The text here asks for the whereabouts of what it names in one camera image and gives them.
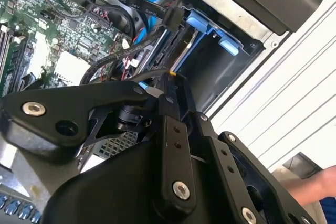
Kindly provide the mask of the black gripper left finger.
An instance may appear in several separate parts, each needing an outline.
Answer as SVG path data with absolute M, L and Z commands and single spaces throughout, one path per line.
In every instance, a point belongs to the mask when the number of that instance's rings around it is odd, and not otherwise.
M 78 173 L 75 159 L 81 149 L 97 141 L 107 117 L 129 123 L 135 115 L 151 120 L 156 112 L 177 112 L 175 78 L 161 77 L 160 95 L 147 93 L 139 79 L 81 86 L 37 89 L 12 93 L 1 99 L 1 137 L 19 150 L 27 164 L 19 162 L 15 173 L 33 203 L 45 208 L 52 195 Z

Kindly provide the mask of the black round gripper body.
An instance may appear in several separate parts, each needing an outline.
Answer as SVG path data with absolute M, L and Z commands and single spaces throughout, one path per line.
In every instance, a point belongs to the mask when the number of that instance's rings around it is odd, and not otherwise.
M 191 126 L 177 112 L 154 114 L 152 138 L 66 181 L 42 223 L 223 223 L 203 158 L 191 153 Z

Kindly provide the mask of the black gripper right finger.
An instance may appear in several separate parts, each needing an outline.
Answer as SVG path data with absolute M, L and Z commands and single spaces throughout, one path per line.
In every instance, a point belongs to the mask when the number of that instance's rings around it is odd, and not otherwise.
M 191 153 L 206 162 L 211 209 L 221 222 L 315 222 L 235 134 L 215 133 L 209 118 L 196 110 L 181 75 L 175 78 L 175 90 L 182 119 L 191 126 Z

